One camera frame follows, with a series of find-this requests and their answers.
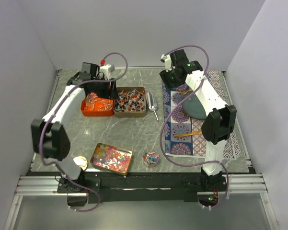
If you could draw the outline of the orange tin of lollipops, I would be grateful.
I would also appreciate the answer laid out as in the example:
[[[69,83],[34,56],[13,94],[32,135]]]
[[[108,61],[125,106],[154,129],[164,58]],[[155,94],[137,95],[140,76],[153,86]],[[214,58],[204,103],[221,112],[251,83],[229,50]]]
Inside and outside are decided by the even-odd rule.
[[[84,116],[113,116],[114,100],[100,98],[95,93],[88,94],[81,103]]]

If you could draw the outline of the beige tin of small lollipops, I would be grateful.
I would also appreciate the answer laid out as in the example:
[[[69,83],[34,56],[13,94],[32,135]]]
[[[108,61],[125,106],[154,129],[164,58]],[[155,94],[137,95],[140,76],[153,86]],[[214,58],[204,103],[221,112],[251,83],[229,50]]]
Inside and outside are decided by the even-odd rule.
[[[146,91],[144,87],[117,87],[118,100],[114,104],[114,116],[118,118],[139,118],[147,114]]]

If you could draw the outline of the silver metal scoop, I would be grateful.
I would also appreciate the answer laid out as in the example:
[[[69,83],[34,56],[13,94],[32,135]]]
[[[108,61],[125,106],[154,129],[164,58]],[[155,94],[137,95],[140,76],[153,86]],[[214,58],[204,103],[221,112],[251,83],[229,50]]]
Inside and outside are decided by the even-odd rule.
[[[147,101],[149,110],[151,110],[155,114],[156,120],[159,121],[158,115],[156,113],[158,109],[156,99],[151,92],[146,92],[146,101]]]

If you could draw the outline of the gold tin of star candies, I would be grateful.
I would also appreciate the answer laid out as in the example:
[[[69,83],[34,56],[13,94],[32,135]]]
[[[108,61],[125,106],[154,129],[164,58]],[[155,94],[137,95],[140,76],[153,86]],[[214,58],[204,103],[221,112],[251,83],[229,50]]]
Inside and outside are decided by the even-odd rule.
[[[97,143],[91,165],[99,170],[107,170],[126,176],[132,163],[133,152],[124,148]]]

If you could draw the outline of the gold jar lid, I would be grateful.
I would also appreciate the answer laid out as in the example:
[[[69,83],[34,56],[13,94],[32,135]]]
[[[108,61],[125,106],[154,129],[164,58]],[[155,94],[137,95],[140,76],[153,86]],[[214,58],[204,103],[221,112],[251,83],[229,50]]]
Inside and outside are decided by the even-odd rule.
[[[76,165],[78,165],[83,171],[86,171],[88,168],[88,161],[85,157],[83,156],[77,156],[73,158],[73,161],[75,162]]]

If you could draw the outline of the clear plastic jar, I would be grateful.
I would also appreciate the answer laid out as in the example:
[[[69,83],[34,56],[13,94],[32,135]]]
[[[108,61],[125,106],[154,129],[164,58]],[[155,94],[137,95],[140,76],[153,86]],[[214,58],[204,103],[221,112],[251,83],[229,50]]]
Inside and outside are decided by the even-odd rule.
[[[148,168],[155,167],[158,164],[159,159],[158,152],[153,149],[147,150],[142,154],[143,164]]]

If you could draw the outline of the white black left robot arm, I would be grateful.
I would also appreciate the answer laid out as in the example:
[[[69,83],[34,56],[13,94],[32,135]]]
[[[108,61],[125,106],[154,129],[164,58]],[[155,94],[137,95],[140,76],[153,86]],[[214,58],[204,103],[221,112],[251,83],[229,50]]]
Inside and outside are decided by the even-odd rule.
[[[69,178],[69,187],[78,193],[84,190],[86,181],[82,169],[69,156],[70,140],[65,126],[82,101],[90,93],[101,98],[115,99],[116,85],[111,73],[113,64],[96,65],[84,62],[81,70],[68,79],[65,90],[53,108],[41,119],[31,123],[34,152],[38,153],[44,165],[54,165],[64,178]]]

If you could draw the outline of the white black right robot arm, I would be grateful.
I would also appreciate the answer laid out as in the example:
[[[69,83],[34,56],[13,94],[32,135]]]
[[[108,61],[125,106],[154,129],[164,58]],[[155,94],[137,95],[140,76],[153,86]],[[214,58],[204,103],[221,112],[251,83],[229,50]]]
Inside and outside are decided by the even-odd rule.
[[[211,191],[217,185],[215,175],[226,169],[222,154],[234,131],[237,109],[221,99],[208,80],[207,69],[202,68],[197,61],[189,61],[183,46],[163,54],[161,62],[165,64],[165,70],[160,73],[160,77],[167,89],[186,84],[192,91],[175,106],[168,118],[193,95],[205,111],[201,132],[206,140],[206,155],[204,162],[200,163],[205,176],[200,179],[200,185],[204,190]]]

